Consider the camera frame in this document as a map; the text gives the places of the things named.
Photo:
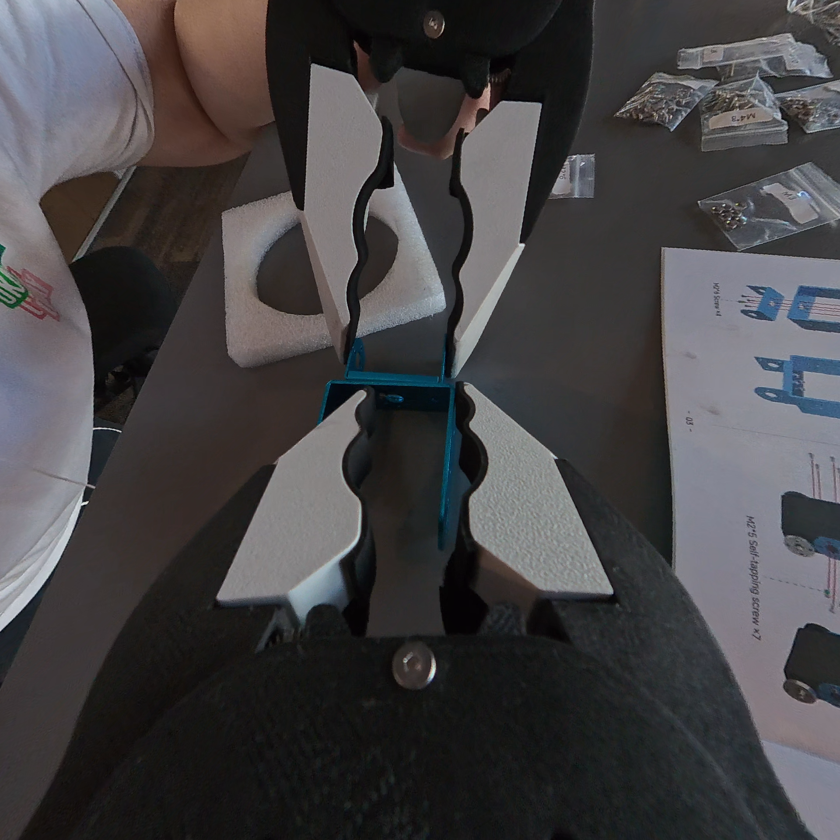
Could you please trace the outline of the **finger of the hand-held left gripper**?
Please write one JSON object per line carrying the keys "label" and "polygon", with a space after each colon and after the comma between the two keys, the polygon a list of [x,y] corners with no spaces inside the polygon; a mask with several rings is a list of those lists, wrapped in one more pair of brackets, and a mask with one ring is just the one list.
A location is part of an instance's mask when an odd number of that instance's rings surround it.
{"label": "finger of the hand-held left gripper", "polygon": [[361,206],[363,219],[372,193],[365,184],[380,163],[382,139],[382,121],[356,78],[311,64],[301,223],[322,312],[342,362],[359,318],[347,294],[360,267],[355,209]]}
{"label": "finger of the hand-held left gripper", "polygon": [[465,224],[453,270],[450,377],[476,347],[524,249],[522,221],[541,108],[535,101],[500,102],[456,151],[450,188],[461,202]]}

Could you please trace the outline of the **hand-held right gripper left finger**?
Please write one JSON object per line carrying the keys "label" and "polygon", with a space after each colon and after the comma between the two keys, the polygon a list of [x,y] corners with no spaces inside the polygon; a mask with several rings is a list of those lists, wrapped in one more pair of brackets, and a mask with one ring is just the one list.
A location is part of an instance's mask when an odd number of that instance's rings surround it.
{"label": "hand-held right gripper left finger", "polygon": [[331,604],[366,629],[375,547],[359,490],[370,463],[375,394],[354,391],[278,458],[222,586],[221,606],[282,605],[303,624]]}

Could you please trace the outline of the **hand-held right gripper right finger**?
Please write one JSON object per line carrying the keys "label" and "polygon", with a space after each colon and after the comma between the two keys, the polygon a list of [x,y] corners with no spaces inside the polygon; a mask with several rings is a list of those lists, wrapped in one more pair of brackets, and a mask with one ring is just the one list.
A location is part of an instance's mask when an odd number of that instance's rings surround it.
{"label": "hand-held right gripper right finger", "polygon": [[459,466],[469,481],[444,574],[443,613],[482,614],[512,602],[613,596],[603,564],[560,473],[528,431],[473,385],[456,393]]}

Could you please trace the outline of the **large blue metal U bracket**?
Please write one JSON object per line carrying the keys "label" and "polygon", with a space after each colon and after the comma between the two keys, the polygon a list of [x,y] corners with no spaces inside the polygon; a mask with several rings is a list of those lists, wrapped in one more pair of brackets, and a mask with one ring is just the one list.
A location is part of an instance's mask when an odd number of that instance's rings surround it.
{"label": "large blue metal U bracket", "polygon": [[329,381],[324,388],[320,415],[322,422],[350,396],[369,386],[374,392],[375,408],[387,412],[444,413],[447,427],[444,447],[443,477],[437,515],[437,547],[442,550],[447,540],[449,489],[452,474],[455,437],[455,381],[447,378],[444,386],[381,386],[346,382],[344,378]]}

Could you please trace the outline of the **small blue metal U bracket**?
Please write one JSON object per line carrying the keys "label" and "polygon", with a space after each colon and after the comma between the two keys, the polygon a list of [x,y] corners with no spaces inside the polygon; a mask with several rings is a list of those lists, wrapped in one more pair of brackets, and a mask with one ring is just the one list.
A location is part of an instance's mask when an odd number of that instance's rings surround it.
{"label": "small blue metal U bracket", "polygon": [[350,356],[345,366],[344,380],[350,383],[381,386],[444,386],[449,383],[445,376],[445,360],[442,362],[438,375],[402,374],[393,372],[366,372],[364,342],[361,338],[354,340]]}

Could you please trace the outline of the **person's left forearm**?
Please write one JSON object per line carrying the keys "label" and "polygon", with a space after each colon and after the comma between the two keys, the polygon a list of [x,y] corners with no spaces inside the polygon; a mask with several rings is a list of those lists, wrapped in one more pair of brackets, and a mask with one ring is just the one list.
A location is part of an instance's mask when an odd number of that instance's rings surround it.
{"label": "person's left forearm", "polygon": [[118,1],[142,46],[154,141],[142,165],[222,164],[273,121],[267,1]]}

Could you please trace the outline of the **dark grey desk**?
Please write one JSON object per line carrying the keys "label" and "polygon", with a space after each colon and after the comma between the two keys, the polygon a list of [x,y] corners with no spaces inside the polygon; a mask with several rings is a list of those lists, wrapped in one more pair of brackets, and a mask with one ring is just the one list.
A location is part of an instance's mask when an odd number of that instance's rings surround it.
{"label": "dark grey desk", "polygon": [[[573,152],[595,155],[595,197],[546,204],[463,370],[567,458],[671,559],[660,249],[726,249],[697,201],[813,161],[838,141],[701,153],[613,114],[679,48],[790,29],[838,52],[786,2],[596,2],[592,84]],[[2,838],[19,838],[62,761],[116,636],[198,530],[312,429],[340,375],[324,350],[254,370],[224,336],[220,222],[2,687]]]}

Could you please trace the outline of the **person's left hand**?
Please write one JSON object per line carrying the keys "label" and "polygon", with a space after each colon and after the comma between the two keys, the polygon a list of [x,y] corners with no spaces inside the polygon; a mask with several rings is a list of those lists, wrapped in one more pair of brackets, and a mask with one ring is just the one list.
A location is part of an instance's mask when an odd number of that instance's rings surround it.
{"label": "person's left hand", "polygon": [[444,120],[446,131],[434,140],[422,140],[417,132],[403,123],[397,131],[399,144],[412,152],[426,154],[444,160],[452,156],[456,141],[461,133],[469,134],[485,118],[493,107],[492,85],[488,84],[478,98],[465,94],[461,97],[455,116]]}

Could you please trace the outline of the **white foam square with hole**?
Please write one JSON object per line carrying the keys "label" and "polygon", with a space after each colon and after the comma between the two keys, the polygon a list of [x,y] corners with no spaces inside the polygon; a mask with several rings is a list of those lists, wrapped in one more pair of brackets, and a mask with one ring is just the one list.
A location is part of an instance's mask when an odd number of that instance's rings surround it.
{"label": "white foam square with hole", "polygon": [[[360,298],[360,337],[433,316],[446,307],[443,284],[396,167],[394,186],[374,192],[370,212],[393,231],[398,243],[384,279]],[[300,221],[290,192],[222,215],[227,352],[243,368],[331,344],[323,314],[279,311],[259,299],[257,273],[263,258]]]}

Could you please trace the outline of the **printed instruction manual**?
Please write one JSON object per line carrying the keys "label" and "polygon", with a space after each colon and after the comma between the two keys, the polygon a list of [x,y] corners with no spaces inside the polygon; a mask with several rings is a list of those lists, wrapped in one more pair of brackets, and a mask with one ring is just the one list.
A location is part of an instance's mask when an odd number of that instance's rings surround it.
{"label": "printed instruction manual", "polygon": [[838,261],[665,248],[675,569],[838,838]]}

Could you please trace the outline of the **group of small screw bags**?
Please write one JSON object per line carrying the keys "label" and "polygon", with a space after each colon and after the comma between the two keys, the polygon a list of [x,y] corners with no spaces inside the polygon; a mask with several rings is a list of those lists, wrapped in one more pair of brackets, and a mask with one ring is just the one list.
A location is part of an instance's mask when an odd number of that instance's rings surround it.
{"label": "group of small screw bags", "polygon": [[[838,128],[838,80],[827,58],[792,34],[680,49],[679,73],[656,71],[614,117],[674,132],[693,112],[703,153],[783,145],[790,122]],[[700,200],[738,250],[838,219],[838,186],[815,164]]]}

